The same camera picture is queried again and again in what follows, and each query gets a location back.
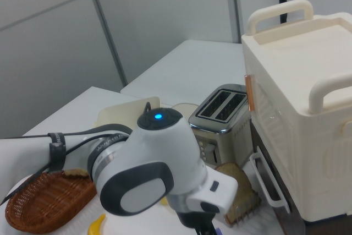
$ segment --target bread box handle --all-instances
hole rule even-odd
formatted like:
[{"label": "bread box handle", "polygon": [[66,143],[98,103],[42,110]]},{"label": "bread box handle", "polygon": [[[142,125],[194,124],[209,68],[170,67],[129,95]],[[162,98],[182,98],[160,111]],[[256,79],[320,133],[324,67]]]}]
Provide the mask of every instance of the bread box handle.
[{"label": "bread box handle", "polygon": [[332,91],[352,86],[352,73],[336,74],[318,81],[309,93],[309,112],[323,111],[324,97]]},{"label": "bread box handle", "polygon": [[252,36],[256,34],[256,26],[259,21],[302,9],[304,11],[305,20],[313,19],[313,6],[308,0],[292,0],[271,7],[258,9],[253,12],[248,19],[247,35]]},{"label": "bread box handle", "polygon": [[[290,213],[290,212],[291,212],[291,211],[290,211],[290,207],[288,206],[288,203],[287,203],[287,201],[286,201],[286,198],[285,198],[284,194],[282,193],[282,191],[281,191],[281,189],[280,189],[280,186],[279,186],[279,184],[277,183],[277,181],[276,181],[276,179],[275,179],[273,173],[271,172],[270,167],[269,167],[267,161],[265,160],[265,158],[264,158],[264,156],[263,156],[263,153],[261,152],[261,150],[260,150],[259,147],[257,148],[257,151],[258,151],[258,152],[253,153],[253,154],[249,157],[249,160],[251,161],[251,164],[252,164],[252,167],[253,167],[253,169],[254,169],[255,175],[256,175],[256,177],[257,177],[257,179],[258,179],[258,181],[259,181],[259,184],[260,184],[260,186],[261,186],[261,188],[262,188],[262,190],[263,190],[263,192],[264,192],[264,195],[265,195],[265,197],[266,197],[266,200],[268,201],[269,205],[271,205],[272,207],[282,207],[282,206],[284,206],[285,209],[286,209],[286,211],[287,211],[287,213]],[[254,161],[255,159],[260,159],[260,160],[262,160],[263,165],[264,165],[264,168],[265,168],[265,170],[267,171],[267,173],[269,174],[270,179],[271,179],[271,181],[273,182],[274,187],[275,187],[275,189],[276,189],[276,192],[277,192],[278,195],[280,196],[281,200],[272,200],[272,198],[270,197],[270,194],[269,194],[267,188],[265,187],[264,181],[263,181],[262,177],[260,176],[259,171],[258,171],[258,169],[257,169],[257,166],[256,166],[256,164],[255,164],[255,161]]]}]

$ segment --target cable strap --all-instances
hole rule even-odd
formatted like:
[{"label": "cable strap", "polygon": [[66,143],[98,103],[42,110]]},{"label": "cable strap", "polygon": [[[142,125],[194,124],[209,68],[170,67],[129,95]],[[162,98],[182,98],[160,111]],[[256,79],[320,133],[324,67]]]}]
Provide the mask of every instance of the cable strap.
[{"label": "cable strap", "polygon": [[63,133],[48,133],[52,143],[49,144],[50,168],[49,173],[59,172],[64,168],[66,160],[66,142]]}]

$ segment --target bread slice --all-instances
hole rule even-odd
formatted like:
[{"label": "bread slice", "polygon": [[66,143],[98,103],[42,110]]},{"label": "bread slice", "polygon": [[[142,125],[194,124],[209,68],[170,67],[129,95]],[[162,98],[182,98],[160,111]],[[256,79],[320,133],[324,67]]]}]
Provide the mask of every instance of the bread slice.
[{"label": "bread slice", "polygon": [[252,189],[252,185],[246,173],[236,163],[224,163],[218,166],[216,171],[231,176],[238,182],[238,190],[235,199],[225,215],[226,222],[233,225],[258,207],[261,199],[258,193]]}]

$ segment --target banana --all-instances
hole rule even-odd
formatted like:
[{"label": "banana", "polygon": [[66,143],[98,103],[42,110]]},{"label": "banana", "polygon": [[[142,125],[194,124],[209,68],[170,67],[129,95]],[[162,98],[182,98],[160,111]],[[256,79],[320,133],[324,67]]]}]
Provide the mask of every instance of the banana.
[{"label": "banana", "polygon": [[105,218],[105,214],[102,214],[96,221],[93,221],[88,228],[88,235],[100,235],[100,225]]}]

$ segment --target toaster button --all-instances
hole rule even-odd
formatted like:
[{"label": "toaster button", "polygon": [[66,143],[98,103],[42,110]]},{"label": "toaster button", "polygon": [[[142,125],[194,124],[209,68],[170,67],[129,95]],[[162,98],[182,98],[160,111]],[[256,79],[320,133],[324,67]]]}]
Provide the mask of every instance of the toaster button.
[{"label": "toaster button", "polygon": [[210,153],[215,150],[215,145],[208,143],[207,146],[205,146],[205,152]]}]

